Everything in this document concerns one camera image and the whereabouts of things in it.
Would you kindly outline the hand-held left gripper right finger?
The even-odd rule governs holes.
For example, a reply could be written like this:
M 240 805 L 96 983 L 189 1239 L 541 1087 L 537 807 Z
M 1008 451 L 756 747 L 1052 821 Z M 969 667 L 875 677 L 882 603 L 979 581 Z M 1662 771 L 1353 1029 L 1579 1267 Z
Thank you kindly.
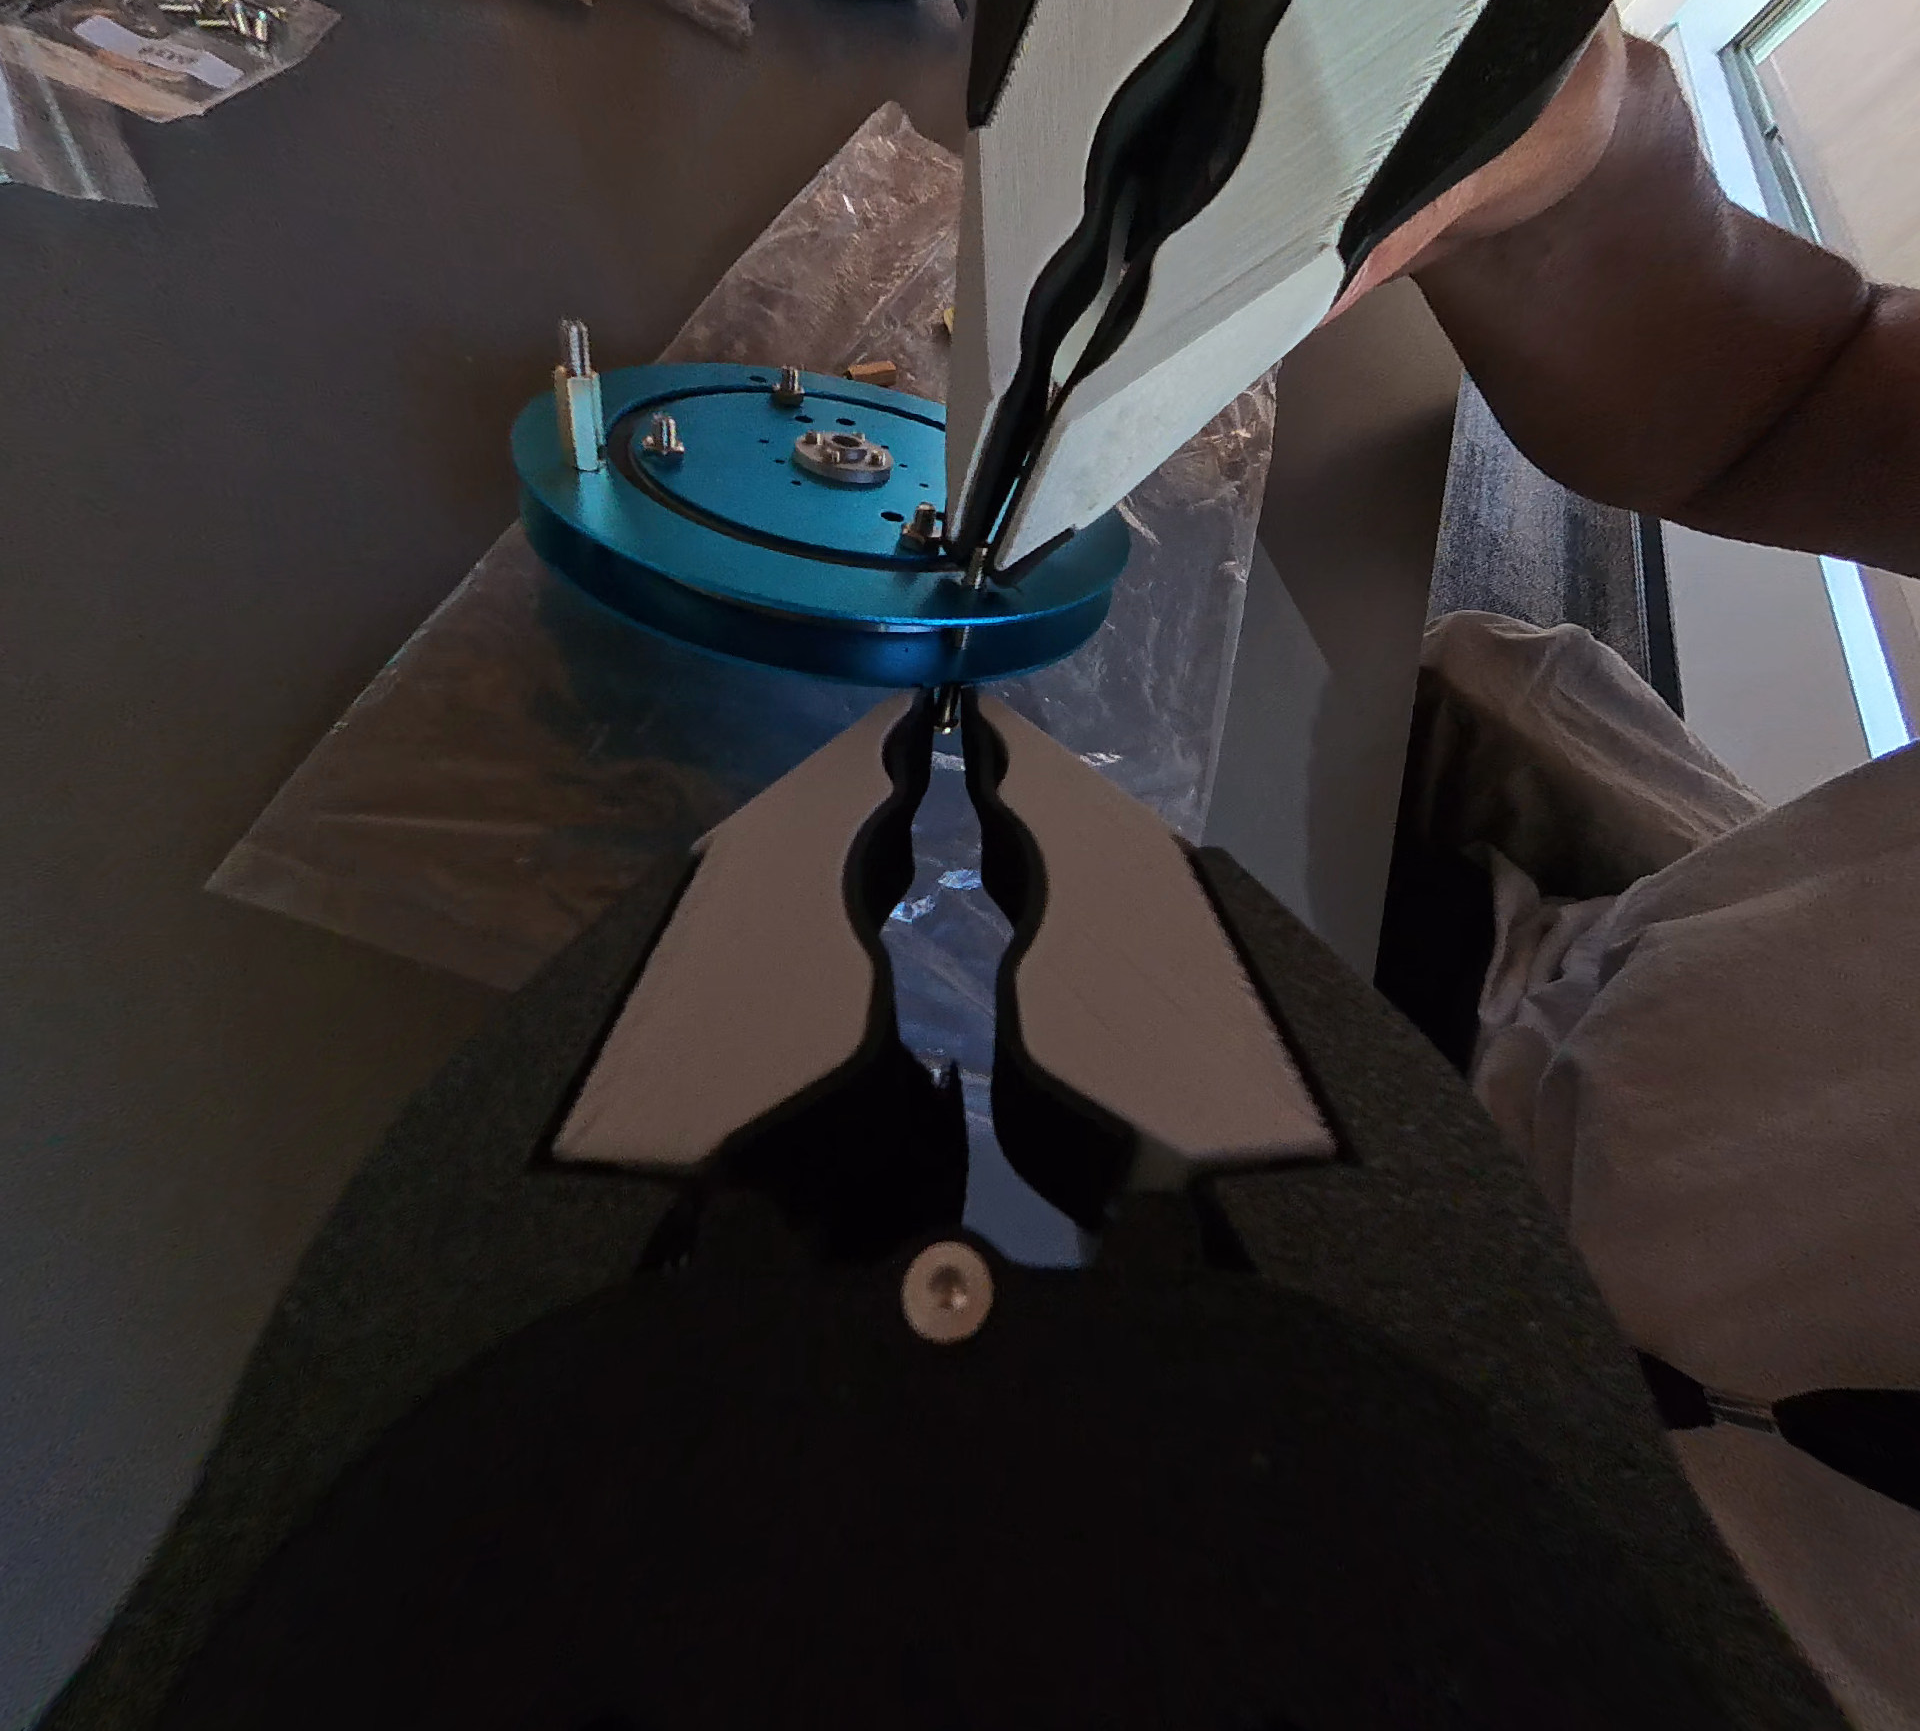
M 979 873 L 1014 927 L 991 1115 L 1020 1171 L 1336 1153 L 1185 843 L 1004 699 L 967 699 Z

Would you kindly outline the blue metal turntable disc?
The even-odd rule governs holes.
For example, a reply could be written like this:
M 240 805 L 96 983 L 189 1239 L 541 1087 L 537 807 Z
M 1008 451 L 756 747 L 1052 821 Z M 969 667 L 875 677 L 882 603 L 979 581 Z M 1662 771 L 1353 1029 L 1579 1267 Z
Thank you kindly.
M 1011 583 L 972 587 L 940 543 L 937 401 L 777 369 L 656 363 L 600 377 L 583 467 L 563 401 L 510 431 L 527 541 L 601 607 L 703 649 L 870 687 L 972 685 L 1053 663 L 1103 623 L 1130 559 L 1107 513 Z

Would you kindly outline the person's right forearm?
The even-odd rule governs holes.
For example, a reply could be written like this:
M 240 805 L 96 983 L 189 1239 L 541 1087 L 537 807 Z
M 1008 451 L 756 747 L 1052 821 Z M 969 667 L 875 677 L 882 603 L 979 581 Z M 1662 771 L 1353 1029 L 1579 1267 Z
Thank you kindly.
M 1403 275 L 1571 493 L 1916 577 L 1916 293 L 1734 205 L 1667 57 L 1615 15 L 1332 311 Z

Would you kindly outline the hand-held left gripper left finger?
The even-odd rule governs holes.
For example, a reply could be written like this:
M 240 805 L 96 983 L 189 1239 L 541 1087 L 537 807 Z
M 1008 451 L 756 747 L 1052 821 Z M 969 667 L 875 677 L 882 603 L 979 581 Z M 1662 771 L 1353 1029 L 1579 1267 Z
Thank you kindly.
M 551 1153 L 690 1171 L 898 1037 L 880 927 L 914 881 L 933 703 L 898 695 L 767 785 L 696 863 Z

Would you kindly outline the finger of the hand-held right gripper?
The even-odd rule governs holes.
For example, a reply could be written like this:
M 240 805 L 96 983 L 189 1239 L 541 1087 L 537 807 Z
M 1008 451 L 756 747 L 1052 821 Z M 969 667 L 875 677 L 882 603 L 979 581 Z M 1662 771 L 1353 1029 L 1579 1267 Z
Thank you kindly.
M 1194 0 L 1035 0 L 997 99 L 963 153 L 951 329 L 951 533 L 988 501 L 989 445 L 1016 475 L 1046 437 L 1053 363 L 1084 345 L 1116 275 L 1114 231 L 1133 213 L 1100 123 L 1185 23 Z
M 999 567 L 1101 515 L 1336 301 L 1340 231 L 1490 0 L 1292 0 L 1245 153 L 1150 261 L 1116 351 L 1070 389 Z

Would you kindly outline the beige roller blind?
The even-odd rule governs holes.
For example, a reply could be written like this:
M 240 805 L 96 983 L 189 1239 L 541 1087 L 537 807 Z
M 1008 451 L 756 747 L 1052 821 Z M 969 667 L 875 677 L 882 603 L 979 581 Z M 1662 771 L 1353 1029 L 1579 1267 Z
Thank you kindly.
M 1823 243 L 1917 283 L 1917 0 L 1817 0 L 1758 59 Z

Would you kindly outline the clear plastic bag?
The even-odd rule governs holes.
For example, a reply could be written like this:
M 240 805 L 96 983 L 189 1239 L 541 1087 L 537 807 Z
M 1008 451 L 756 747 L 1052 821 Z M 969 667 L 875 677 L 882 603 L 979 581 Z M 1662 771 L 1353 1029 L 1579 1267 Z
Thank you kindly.
M 947 389 L 959 159 L 880 105 L 661 351 Z M 1101 631 L 999 693 L 1198 839 L 1273 449 L 1276 375 L 1120 507 Z M 514 989 L 606 907 L 875 701 L 657 639 L 508 529 L 324 735 L 208 883 Z

